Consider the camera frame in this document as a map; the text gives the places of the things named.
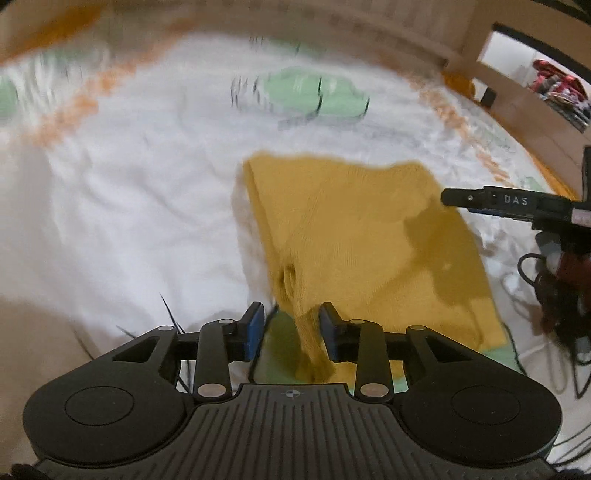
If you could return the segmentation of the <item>white leaf-print bedspread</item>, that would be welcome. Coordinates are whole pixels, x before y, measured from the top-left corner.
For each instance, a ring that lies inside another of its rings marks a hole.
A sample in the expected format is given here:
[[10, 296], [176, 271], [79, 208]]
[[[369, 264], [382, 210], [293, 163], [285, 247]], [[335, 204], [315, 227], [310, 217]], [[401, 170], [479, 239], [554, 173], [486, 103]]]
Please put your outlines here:
[[[447, 87], [437, 73], [373, 66], [297, 43], [236, 36], [245, 66], [194, 93], [229, 130], [273, 139], [240, 164], [228, 195], [179, 197], [131, 166], [119, 180], [99, 140], [80, 131], [72, 166], [48, 157], [46, 177], [23, 161], [1, 183], [1, 464], [34, 453], [21, 415], [46, 382], [160, 325], [196, 331], [242, 315], [252, 302], [280, 310], [243, 165], [250, 157], [315, 156], [389, 168], [415, 162], [447, 187], [486, 185], [550, 192], [531, 154], [496, 118]], [[516, 264], [535, 249], [523, 222], [457, 210], [471, 229], [507, 342], [482, 351], [514, 354], [513, 365], [557, 395], [564, 420], [551, 453], [560, 466], [590, 466], [590, 370], [572, 368], [546, 336], [541, 310]], [[297, 378], [294, 319], [270, 322], [257, 362], [235, 362], [233, 384]]]

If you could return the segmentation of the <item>mustard yellow knit garment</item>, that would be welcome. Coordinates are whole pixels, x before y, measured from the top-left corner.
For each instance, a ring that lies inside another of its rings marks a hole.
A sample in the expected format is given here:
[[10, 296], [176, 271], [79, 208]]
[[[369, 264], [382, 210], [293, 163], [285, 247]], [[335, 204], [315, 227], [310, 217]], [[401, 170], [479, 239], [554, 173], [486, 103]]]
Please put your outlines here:
[[506, 344], [474, 235], [423, 165], [259, 153], [243, 179], [273, 297], [297, 327], [300, 380], [353, 379], [322, 343], [325, 302], [388, 332], [424, 325], [477, 351]]

